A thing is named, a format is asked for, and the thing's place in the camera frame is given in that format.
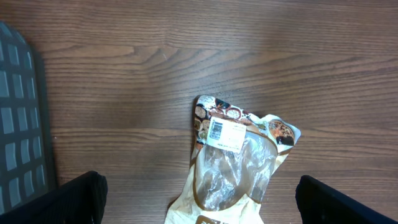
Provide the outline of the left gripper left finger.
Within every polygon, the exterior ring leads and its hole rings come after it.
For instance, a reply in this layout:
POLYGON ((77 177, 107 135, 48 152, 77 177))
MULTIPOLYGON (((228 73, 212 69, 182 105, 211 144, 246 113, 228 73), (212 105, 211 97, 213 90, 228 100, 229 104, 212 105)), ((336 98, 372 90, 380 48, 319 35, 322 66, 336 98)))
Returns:
POLYGON ((107 194, 106 177, 89 171, 1 215, 1 224, 101 224, 107 194))

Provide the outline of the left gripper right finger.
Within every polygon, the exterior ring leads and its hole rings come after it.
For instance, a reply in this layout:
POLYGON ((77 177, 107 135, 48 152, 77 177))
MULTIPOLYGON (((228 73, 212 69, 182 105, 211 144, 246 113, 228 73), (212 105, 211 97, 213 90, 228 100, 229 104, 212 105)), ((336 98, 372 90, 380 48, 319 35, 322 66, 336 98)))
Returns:
POLYGON ((295 199, 303 224, 397 224, 309 175, 301 176, 295 199))

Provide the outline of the clear brown bread bag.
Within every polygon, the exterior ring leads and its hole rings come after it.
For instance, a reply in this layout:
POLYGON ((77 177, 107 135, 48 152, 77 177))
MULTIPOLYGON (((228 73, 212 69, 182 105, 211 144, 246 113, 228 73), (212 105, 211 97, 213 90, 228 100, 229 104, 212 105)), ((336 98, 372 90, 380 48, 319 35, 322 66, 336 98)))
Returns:
POLYGON ((197 98, 193 118, 189 174, 165 222, 262 223, 267 186, 301 131, 208 95, 197 98))

